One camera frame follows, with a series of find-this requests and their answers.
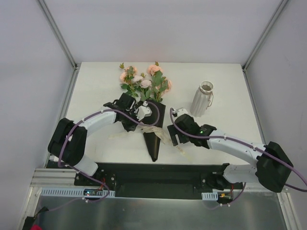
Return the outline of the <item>cream ribbon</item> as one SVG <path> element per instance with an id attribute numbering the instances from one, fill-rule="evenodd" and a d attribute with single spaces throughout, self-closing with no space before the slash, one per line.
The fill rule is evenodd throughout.
<path id="1" fill-rule="evenodd" d="M 168 132 L 158 127 L 137 126 L 134 132 L 119 132 L 107 136 L 110 153 L 106 159 L 111 162 L 123 163 L 152 163 L 143 134 L 154 134 L 160 141 L 158 164 L 191 164 L 193 158 L 182 148 L 175 147 L 171 142 Z"/>

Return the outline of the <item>black wrapping paper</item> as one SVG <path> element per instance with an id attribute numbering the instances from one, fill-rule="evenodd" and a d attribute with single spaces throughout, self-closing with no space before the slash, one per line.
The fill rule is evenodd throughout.
<path id="1" fill-rule="evenodd" d="M 144 106 L 151 110 L 151 114 L 144 116 L 143 112 L 138 113 L 138 116 L 142 118 L 140 123 L 143 125 L 143 137 L 148 150 L 148 153 L 153 162 L 157 161 L 159 148 L 160 148 L 160 138 L 154 132 L 154 128 L 162 128 L 164 123 L 165 109 L 166 106 L 162 103 L 158 103 L 154 100 L 148 100 L 146 102 L 139 101 L 137 105 Z"/>

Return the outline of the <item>pink artificial flower bouquet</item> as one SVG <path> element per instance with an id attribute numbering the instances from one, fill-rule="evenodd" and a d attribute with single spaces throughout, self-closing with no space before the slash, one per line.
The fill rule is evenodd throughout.
<path id="1" fill-rule="evenodd" d="M 163 95 L 170 91 L 172 82 L 166 76 L 158 62 L 150 65 L 147 72 L 139 73 L 134 66 L 119 65 L 122 73 L 119 77 L 121 89 L 135 99 L 145 101 L 147 99 L 162 102 Z"/>

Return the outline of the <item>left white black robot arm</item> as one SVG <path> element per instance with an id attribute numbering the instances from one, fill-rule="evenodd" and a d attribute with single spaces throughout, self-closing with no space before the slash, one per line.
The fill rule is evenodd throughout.
<path id="1" fill-rule="evenodd" d="M 97 163 L 85 155 L 87 138 L 115 122 L 121 122 L 128 132 L 134 131 L 137 124 L 151 114 L 147 102 L 136 102 L 133 97 L 123 93 L 119 99 L 104 104 L 100 111 L 86 116 L 79 122 L 61 119 L 47 150 L 66 165 L 85 173 L 84 179 L 90 186 L 97 186 L 102 176 L 97 172 Z"/>

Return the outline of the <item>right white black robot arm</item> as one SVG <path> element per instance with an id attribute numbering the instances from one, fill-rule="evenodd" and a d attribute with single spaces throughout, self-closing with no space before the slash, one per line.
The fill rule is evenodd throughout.
<path id="1" fill-rule="evenodd" d="M 246 162 L 229 164 L 216 176 L 216 184 L 227 189 L 235 183 L 259 182 L 266 189 L 280 193 L 291 173 L 293 164 L 282 147 L 275 143 L 257 144 L 230 136 L 214 126 L 199 126 L 188 114 L 170 114 L 172 124 L 167 127 L 174 146 L 192 143 L 197 147 L 218 150 Z"/>

